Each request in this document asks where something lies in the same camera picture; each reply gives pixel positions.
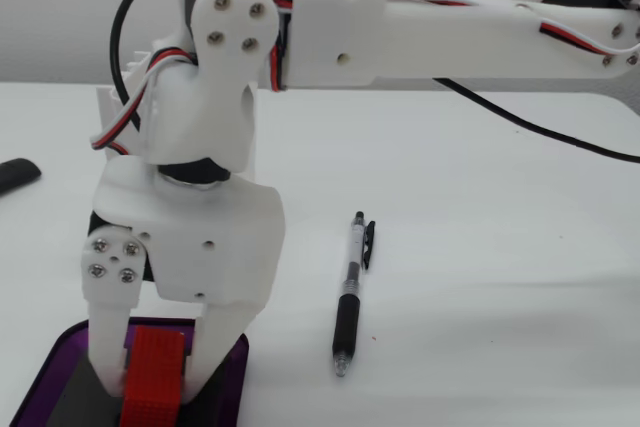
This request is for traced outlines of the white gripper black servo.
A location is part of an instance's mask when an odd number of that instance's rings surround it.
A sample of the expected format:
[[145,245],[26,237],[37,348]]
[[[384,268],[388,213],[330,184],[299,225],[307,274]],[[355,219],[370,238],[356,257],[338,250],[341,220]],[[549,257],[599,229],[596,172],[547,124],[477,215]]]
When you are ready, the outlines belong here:
[[121,226],[93,231],[81,256],[88,358],[102,386],[123,393],[147,252],[161,298],[206,303],[183,383],[200,392],[270,297],[286,231],[279,193],[239,176],[206,189],[178,185],[121,156],[106,164],[93,210]]

